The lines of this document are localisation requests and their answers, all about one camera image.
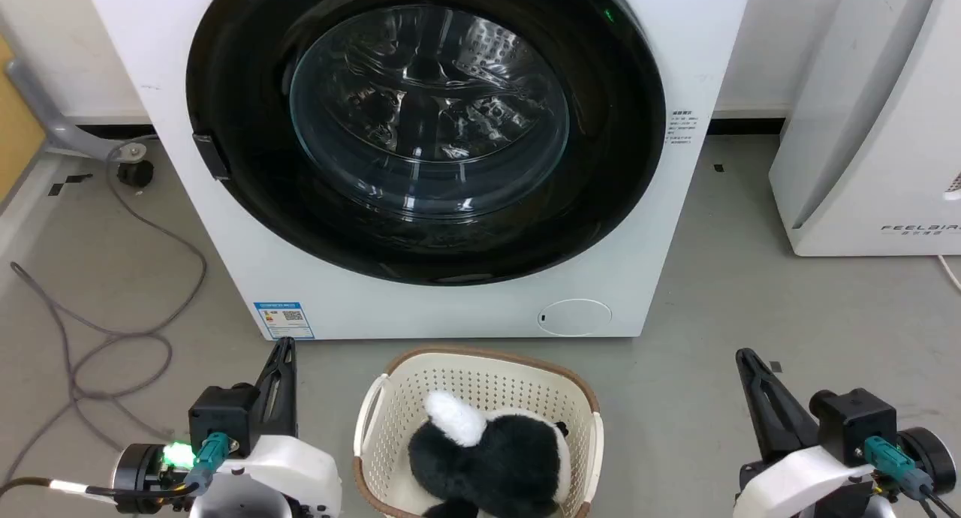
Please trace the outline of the white front-load washing machine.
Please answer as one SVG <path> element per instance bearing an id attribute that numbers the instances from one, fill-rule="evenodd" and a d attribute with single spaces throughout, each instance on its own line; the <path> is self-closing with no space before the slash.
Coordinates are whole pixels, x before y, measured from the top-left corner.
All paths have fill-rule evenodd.
<path id="1" fill-rule="evenodd" d="M 312 257 L 214 179 L 192 138 L 185 90 L 190 48 L 212 1 L 92 3 L 262 336 L 253 303 L 301 303 L 315 339 L 548 337 L 539 313 L 566 299 L 610 307 L 611 322 L 591 336 L 642 333 L 749 0 L 614 0 L 658 66 L 666 129 L 674 110 L 699 118 L 692 143 L 670 145 L 664 136 L 642 199 L 593 247 L 535 274 L 460 286 L 385 281 Z"/>

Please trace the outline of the black white plush panda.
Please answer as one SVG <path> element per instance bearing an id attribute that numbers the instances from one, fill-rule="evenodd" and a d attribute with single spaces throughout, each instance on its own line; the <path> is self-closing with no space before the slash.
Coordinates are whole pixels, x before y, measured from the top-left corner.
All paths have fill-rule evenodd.
<path id="1" fill-rule="evenodd" d="M 447 391 L 423 400 L 413 478 L 437 504 L 423 518 L 557 518 L 572 485 L 566 423 L 531 411 L 480 411 Z"/>

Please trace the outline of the black round washer door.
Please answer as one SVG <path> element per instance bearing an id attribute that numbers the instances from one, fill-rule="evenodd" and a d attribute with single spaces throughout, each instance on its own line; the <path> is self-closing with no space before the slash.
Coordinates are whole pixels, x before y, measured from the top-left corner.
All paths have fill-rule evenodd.
<path id="1" fill-rule="evenodd" d="M 412 285 L 510 281 L 593 247 L 666 131 L 658 66 L 614 0 L 213 0 L 185 90 L 244 210 Z"/>

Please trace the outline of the small text warning sticker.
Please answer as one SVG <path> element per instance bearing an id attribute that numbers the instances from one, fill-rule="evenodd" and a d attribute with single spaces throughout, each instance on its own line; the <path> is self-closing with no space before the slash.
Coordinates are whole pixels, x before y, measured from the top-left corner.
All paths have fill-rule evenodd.
<path id="1" fill-rule="evenodd" d="M 692 110 L 674 110 L 668 121 L 665 143 L 670 145 L 691 144 L 700 120 Z"/>

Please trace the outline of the black floor tape mark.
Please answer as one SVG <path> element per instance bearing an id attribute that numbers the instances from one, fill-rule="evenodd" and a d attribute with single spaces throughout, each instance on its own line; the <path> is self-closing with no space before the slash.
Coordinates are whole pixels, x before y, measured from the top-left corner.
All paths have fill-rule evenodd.
<path id="1" fill-rule="evenodd" d="M 66 185 L 85 182 L 85 180 L 90 179 L 90 177 L 93 177 L 92 173 L 83 173 L 83 175 L 68 175 L 61 182 L 52 183 L 46 195 L 48 197 L 57 197 L 59 194 L 61 194 L 62 190 L 65 189 Z"/>

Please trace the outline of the grey metal furniture leg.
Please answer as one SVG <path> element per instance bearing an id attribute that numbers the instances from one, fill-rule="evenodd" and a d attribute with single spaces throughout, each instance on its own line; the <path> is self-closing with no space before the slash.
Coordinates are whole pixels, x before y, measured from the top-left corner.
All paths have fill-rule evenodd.
<path id="1" fill-rule="evenodd" d="M 4 73 L 44 129 L 47 151 L 122 164 L 137 164 L 146 159 L 144 144 L 100 138 L 68 120 L 22 59 L 7 61 Z"/>

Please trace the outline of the blue energy label sticker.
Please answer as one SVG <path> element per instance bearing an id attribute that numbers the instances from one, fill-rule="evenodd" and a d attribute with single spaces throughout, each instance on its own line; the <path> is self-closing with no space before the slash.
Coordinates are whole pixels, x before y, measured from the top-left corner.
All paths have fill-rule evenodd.
<path id="1" fill-rule="evenodd" d="M 282 338 L 313 340 L 315 333 L 306 312 L 298 302 L 253 303 L 265 337 L 278 341 Z"/>

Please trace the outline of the white air purifier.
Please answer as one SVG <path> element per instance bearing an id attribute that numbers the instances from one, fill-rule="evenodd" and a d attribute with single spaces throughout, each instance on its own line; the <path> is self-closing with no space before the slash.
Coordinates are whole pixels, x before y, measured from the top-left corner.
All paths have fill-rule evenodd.
<path id="1" fill-rule="evenodd" d="M 769 179 L 800 257 L 961 257 L 961 0 L 840 0 Z"/>

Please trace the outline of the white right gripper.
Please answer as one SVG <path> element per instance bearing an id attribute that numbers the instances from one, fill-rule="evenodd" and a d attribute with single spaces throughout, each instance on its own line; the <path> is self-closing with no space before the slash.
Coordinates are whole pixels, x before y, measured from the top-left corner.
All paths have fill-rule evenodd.
<path id="1" fill-rule="evenodd" d="M 850 468 L 815 447 L 817 423 L 754 350 L 735 361 L 761 460 L 779 462 L 746 481 L 734 518 L 898 518 L 900 498 L 927 518 L 958 518 L 944 500 L 958 485 L 956 462 L 935 433 L 900 430 L 895 444 L 869 437 L 858 453 L 866 463 Z"/>

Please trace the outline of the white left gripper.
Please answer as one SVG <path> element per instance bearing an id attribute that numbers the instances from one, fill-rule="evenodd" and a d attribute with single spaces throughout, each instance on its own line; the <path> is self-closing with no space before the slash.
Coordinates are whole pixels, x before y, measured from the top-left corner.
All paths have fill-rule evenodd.
<path id="1" fill-rule="evenodd" d="M 257 383 L 255 428 L 261 436 L 243 459 L 226 459 L 202 494 L 159 498 L 188 484 L 195 454 L 186 443 L 130 445 L 120 454 L 113 489 L 147 491 L 150 498 L 116 497 L 123 514 L 174 518 L 341 518 L 342 485 L 334 459 L 296 438 L 296 342 L 282 337 L 268 354 Z M 276 435 L 266 435 L 272 429 Z"/>

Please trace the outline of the wooden furniture panel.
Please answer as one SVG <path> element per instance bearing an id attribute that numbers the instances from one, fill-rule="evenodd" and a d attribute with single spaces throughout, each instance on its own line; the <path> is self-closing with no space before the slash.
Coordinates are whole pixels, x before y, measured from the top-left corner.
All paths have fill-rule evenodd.
<path id="1" fill-rule="evenodd" d="M 46 135 L 5 73 L 14 53 L 0 32 L 0 208 L 14 193 Z"/>

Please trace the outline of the black caster wheel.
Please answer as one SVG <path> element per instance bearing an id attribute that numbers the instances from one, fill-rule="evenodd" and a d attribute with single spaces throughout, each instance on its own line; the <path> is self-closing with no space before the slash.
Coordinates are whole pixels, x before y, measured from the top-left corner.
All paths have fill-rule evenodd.
<path id="1" fill-rule="evenodd" d="M 120 163 L 116 170 L 118 182 L 137 189 L 145 188 L 153 182 L 154 175 L 154 163 L 147 159 L 135 163 Z"/>

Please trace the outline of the round white filter cover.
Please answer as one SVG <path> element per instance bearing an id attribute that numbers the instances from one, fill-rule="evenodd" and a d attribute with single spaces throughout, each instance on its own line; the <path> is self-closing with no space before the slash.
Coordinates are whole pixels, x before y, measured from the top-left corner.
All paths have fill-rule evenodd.
<path id="1" fill-rule="evenodd" d="M 612 320 L 610 307 L 597 300 L 557 300 L 544 307 L 538 316 L 540 329 L 552 336 L 591 336 Z"/>

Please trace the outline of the cream plastic laundry basket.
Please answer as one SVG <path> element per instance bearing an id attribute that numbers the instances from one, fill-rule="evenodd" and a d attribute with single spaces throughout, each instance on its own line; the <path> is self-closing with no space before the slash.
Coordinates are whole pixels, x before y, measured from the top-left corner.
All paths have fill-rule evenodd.
<path id="1" fill-rule="evenodd" d="M 595 393 L 580 375 L 533 357 L 461 346 L 406 351 L 368 389 L 358 412 L 353 468 L 362 497 L 385 518 L 421 518 L 437 504 L 419 487 L 408 443 L 426 421 L 423 398 L 443 390 L 481 411 L 529 411 L 562 422 L 571 482 L 553 518 L 589 518 L 601 476 L 604 424 Z"/>

